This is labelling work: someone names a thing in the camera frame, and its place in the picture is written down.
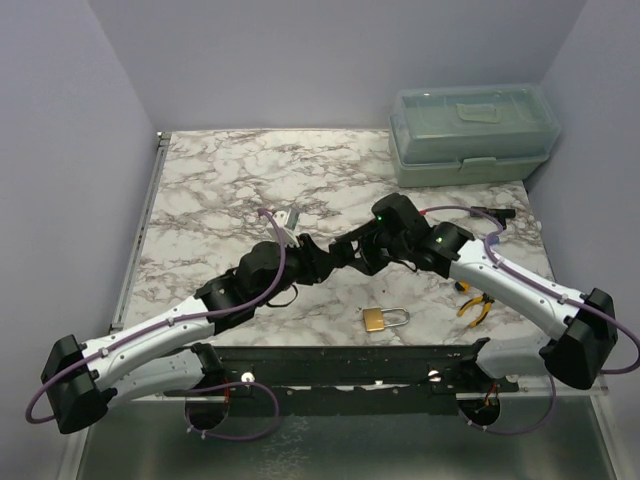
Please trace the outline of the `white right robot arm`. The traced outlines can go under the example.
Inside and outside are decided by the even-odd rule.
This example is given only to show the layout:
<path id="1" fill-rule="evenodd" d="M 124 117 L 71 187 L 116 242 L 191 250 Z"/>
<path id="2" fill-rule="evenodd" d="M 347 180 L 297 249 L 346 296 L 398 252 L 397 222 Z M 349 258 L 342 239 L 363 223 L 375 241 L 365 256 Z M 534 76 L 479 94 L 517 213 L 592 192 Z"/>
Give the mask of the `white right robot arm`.
<path id="1" fill-rule="evenodd" d="M 608 293 L 583 293 L 542 278 L 453 223 L 431 226 L 405 195 L 384 197 L 372 213 L 372 220 L 331 245 L 343 263 L 374 275 L 390 260 L 408 261 L 469 284 L 537 327 L 529 336 L 485 341 L 460 367 L 467 389 L 483 391 L 508 375 L 546 374 L 575 389 L 592 387 L 618 340 Z"/>

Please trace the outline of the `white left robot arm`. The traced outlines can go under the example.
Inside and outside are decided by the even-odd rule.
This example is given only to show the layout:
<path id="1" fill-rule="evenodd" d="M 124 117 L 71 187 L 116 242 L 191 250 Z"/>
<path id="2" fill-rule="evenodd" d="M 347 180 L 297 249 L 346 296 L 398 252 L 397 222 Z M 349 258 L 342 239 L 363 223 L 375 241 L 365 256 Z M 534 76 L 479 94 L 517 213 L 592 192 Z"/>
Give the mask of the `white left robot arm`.
<path id="1" fill-rule="evenodd" d="M 44 365 L 39 392 L 52 409 L 51 421 L 62 434 L 92 425 L 114 401 L 116 382 L 136 368 L 244 323 L 289 286 L 321 283 L 351 257 L 350 246 L 334 243 L 322 250 L 307 234 L 295 246 L 263 241 L 237 267 L 208 281 L 176 309 L 130 332 L 85 342 L 74 335 L 58 339 Z"/>

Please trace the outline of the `black padlock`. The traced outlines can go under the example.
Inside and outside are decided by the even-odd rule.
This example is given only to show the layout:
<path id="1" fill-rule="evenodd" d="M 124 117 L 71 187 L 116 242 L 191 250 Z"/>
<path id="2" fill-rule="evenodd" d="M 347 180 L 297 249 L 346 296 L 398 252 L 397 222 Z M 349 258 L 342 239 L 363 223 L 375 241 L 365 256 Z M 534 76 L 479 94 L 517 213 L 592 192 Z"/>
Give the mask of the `black padlock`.
<path id="1" fill-rule="evenodd" d="M 357 255 L 360 251 L 358 241 L 335 241 L 329 245 L 329 254 L 333 266 L 338 268 L 353 267 L 358 264 Z"/>

